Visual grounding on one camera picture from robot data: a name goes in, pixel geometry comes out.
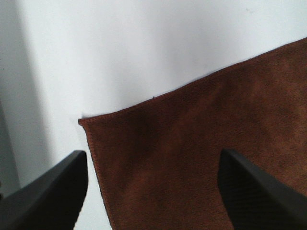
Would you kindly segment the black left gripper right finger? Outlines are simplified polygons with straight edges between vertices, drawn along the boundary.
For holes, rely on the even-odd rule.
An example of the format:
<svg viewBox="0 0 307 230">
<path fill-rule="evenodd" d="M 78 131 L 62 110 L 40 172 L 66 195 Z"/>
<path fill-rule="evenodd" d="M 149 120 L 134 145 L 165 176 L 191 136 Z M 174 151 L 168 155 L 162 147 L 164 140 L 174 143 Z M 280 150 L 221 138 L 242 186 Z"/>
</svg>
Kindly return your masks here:
<svg viewBox="0 0 307 230">
<path fill-rule="evenodd" d="M 307 197 L 233 149 L 220 153 L 217 183 L 234 229 L 307 228 Z"/>
</svg>

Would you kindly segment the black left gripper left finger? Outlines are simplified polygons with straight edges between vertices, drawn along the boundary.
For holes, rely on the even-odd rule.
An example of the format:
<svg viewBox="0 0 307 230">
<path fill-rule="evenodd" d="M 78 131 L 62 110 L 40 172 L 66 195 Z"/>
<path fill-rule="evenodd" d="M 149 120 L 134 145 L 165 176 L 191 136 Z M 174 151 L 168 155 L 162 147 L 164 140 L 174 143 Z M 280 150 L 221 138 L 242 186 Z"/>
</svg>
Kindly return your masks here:
<svg viewBox="0 0 307 230">
<path fill-rule="evenodd" d="M 0 202 L 2 230 L 72 230 L 88 189 L 85 151 L 76 150 Z"/>
</svg>

